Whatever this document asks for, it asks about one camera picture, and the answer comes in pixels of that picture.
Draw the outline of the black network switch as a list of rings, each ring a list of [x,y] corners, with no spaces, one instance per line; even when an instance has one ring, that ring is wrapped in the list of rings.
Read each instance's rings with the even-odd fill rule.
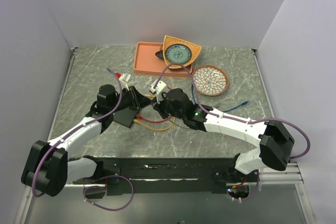
[[[134,123],[134,119],[136,119],[136,115],[138,114],[138,110],[131,110],[129,108],[123,109],[114,113],[113,121],[122,126],[130,128]]]

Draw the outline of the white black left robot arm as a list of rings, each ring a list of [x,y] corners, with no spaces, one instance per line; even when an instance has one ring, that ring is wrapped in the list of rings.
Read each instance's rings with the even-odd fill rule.
[[[151,100],[142,95],[134,86],[117,93],[110,84],[99,88],[96,101],[79,124],[61,136],[48,142],[35,142],[28,154],[21,182],[40,191],[42,195],[55,196],[67,183],[88,179],[98,183],[103,179],[103,161],[84,156],[75,161],[70,157],[89,140],[102,134],[114,121],[114,114],[120,118],[132,112],[138,114],[150,105]]]

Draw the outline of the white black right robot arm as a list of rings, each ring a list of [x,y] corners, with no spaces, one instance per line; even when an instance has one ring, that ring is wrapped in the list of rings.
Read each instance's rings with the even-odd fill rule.
[[[255,146],[253,150],[234,157],[229,168],[233,180],[239,182],[252,171],[266,167],[286,170],[294,140],[282,122],[243,119],[209,106],[199,106],[180,88],[151,88],[150,91],[155,95],[152,106],[162,118],[173,116],[190,129],[222,133]]]

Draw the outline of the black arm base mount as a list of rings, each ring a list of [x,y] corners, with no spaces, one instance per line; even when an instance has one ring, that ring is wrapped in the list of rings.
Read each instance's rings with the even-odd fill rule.
[[[109,196],[140,193],[226,193],[227,184],[254,183],[257,170],[248,175],[233,170],[232,158],[102,158],[103,171],[81,178],[77,185],[106,185]]]

